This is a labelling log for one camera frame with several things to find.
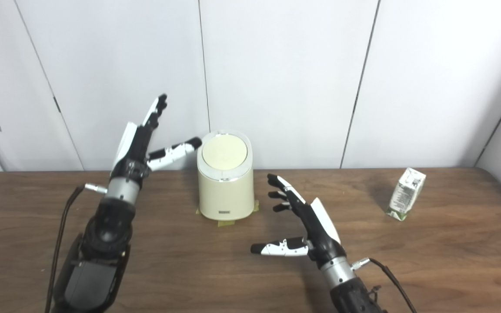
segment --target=black cable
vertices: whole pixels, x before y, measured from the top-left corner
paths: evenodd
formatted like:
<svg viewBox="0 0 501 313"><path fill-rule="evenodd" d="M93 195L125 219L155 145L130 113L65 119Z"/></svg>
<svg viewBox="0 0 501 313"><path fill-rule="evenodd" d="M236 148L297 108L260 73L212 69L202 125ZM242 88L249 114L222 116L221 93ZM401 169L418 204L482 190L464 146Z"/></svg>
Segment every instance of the black cable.
<svg viewBox="0 0 501 313"><path fill-rule="evenodd" d="M401 295L403 296L403 299L405 299L405 302L407 303L409 309L411 309L411 312L417 313L417 310L413 306L413 303L411 303L411 300L409 300L409 297L407 296L407 293L405 293L405 290L403 290L403 287L401 287L401 284L399 281L395 278L394 274L390 271L390 268L388 266L385 266L384 264L374 260L373 258L369 258L370 262L378 265L380 269L382 269L382 272L388 276L388 278L394 283L394 285L397 287Z"/></svg>
<svg viewBox="0 0 501 313"><path fill-rule="evenodd" d="M59 232L57 233L57 242L55 243L55 251L53 252L53 261L51 263L51 272L50 272L50 285L47 288L47 299L46 299L46 309L45 313L50 313L51 309L51 298L53 297L53 282L55 280L55 272L57 270L57 259L59 258L59 248L61 247L61 239L63 237L63 231L65 229L65 221L67 220L67 213L69 212L69 208L75 202L76 197L82 192L84 186L78 186L75 191L67 200L65 204L65 208L63 209L63 215L61 216L61 224L59 225Z"/></svg>

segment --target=silver connector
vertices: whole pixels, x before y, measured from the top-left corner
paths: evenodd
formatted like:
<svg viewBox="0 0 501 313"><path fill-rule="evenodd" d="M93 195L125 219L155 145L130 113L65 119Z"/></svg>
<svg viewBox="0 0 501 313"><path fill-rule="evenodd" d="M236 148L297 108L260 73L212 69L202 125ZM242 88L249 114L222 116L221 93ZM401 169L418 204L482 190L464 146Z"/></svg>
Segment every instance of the silver connector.
<svg viewBox="0 0 501 313"><path fill-rule="evenodd" d="M346 257L331 259L320 268L320 271L324 275L324 278L326 278L330 289L357 277L351 270L349 263L347 263Z"/></svg>
<svg viewBox="0 0 501 313"><path fill-rule="evenodd" d="M84 184L84 188L86 188L87 190L95 191L97 193L107 194L107 188L105 188L104 186L86 183Z"/></svg>
<svg viewBox="0 0 501 313"><path fill-rule="evenodd" d="M370 262L370 258L367 258L367 257L366 257L366 258L360 259L360 260L358 260L357 262L355 262L355 263L353 263L353 264L351 265L351 269L352 269L353 271L356 271L356 270L358 270L358 269L362 268L362 267L363 267L364 265L366 265L368 262Z"/></svg>

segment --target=small carton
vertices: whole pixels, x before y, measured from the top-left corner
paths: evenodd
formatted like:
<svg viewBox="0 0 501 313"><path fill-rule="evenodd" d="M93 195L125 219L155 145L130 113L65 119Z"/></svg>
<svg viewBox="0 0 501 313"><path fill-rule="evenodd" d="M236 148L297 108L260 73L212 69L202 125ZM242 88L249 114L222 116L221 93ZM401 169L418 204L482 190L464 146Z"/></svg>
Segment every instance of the small carton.
<svg viewBox="0 0 501 313"><path fill-rule="evenodd" d="M425 174L407 168L395 187L386 214L397 220L405 220L423 188L425 178Z"/></svg>

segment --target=container lid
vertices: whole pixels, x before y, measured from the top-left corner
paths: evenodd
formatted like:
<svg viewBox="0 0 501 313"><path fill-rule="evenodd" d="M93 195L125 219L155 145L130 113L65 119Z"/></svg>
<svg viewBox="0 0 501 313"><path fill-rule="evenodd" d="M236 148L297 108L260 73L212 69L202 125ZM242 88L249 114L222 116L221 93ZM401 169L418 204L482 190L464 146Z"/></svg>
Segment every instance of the container lid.
<svg viewBox="0 0 501 313"><path fill-rule="evenodd" d="M247 145L235 135L221 133L205 143L202 157L215 169L234 169L243 164L247 158Z"/></svg>
<svg viewBox="0 0 501 313"><path fill-rule="evenodd" d="M198 149L198 170L211 180L231 182L252 169L248 137L235 130L215 130L205 135Z"/></svg>

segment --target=cable connector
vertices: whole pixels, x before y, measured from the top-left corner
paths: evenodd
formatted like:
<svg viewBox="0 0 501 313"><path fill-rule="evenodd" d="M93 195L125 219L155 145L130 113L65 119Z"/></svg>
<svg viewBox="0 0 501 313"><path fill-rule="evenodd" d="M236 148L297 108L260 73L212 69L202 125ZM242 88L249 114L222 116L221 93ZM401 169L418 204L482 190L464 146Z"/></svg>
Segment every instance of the cable connector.
<svg viewBox="0 0 501 313"><path fill-rule="evenodd" d="M86 188L87 190L95 191L97 193L107 194L107 188L105 188L104 186L86 183L84 184L84 188Z"/></svg>
<svg viewBox="0 0 501 313"><path fill-rule="evenodd" d="M368 262L370 262L370 258L367 258L367 257L366 257L366 258L360 259L360 260L358 260L357 262L355 262L355 263L353 263L353 264L351 265L351 269L352 269L353 271L356 271L356 270L358 270L358 269L362 268L362 267L363 267L364 265L366 265Z"/></svg>

